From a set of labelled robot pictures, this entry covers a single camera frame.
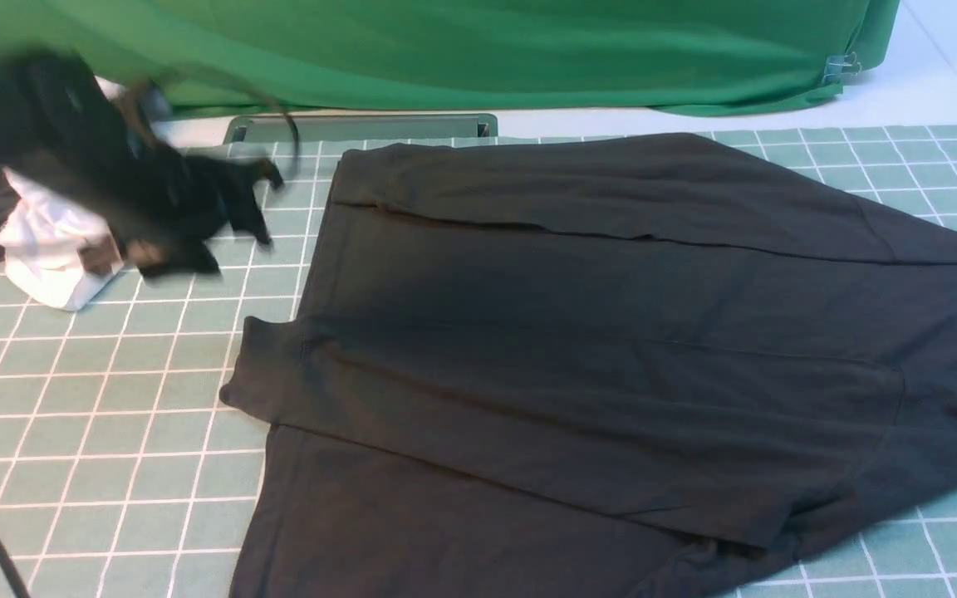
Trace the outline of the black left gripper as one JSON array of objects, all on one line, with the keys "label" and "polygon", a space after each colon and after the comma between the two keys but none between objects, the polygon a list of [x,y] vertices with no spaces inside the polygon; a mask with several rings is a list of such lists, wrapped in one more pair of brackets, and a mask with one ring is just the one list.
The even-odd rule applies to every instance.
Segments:
[{"label": "black left gripper", "polygon": [[[229,160],[203,153],[183,153],[172,146],[144,147],[149,184],[141,189],[138,208],[155,212],[162,228],[183,238],[208,241],[221,228],[250,235],[261,247],[272,238],[255,189],[284,186],[270,158]],[[159,243],[132,238],[125,257],[145,279],[176,275],[219,275],[216,257],[204,243]]]}]

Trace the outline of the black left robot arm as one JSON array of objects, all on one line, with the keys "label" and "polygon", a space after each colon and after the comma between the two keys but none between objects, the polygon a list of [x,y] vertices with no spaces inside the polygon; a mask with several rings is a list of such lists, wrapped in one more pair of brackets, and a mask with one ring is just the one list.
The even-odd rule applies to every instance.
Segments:
[{"label": "black left robot arm", "polygon": [[254,189],[282,189],[272,159],[183,153],[156,135],[163,89],[178,69],[109,99],[76,54],[29,48],[0,56],[0,167],[102,217],[109,231],[80,250],[103,272],[112,257],[144,277],[217,275],[208,241],[221,228],[271,247]]}]

